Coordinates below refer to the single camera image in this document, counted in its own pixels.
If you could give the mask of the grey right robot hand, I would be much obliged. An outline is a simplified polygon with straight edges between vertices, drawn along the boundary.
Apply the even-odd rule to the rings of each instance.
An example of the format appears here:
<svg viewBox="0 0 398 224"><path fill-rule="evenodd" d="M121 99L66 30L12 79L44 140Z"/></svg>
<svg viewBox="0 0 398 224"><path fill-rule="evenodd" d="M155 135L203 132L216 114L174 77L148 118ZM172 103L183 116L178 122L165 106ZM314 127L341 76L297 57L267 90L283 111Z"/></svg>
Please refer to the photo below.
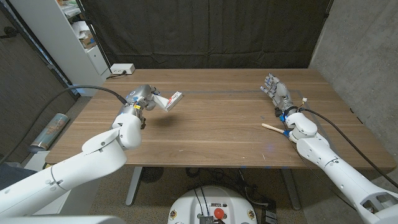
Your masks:
<svg viewBox="0 0 398 224"><path fill-rule="evenodd" d="M288 117L296 113L298 108L294 106L290 92L285 84L273 74L268 74L264 80L264 85L260 89L272 100L276 109Z"/></svg>

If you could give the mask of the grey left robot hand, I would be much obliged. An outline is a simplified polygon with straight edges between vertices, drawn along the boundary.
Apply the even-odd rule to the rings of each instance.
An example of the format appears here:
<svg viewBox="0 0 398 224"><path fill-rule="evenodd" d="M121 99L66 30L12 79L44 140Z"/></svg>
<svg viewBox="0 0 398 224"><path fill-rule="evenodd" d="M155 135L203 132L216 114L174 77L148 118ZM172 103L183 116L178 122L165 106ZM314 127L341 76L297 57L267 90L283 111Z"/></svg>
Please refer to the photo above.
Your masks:
<svg viewBox="0 0 398 224"><path fill-rule="evenodd" d="M127 97L127 106L122 106L119 114L133 114L140 116L143 109L153 110L156 103L153 99L154 95L160 95L159 90L154 86L142 85L131 91Z"/></svg>

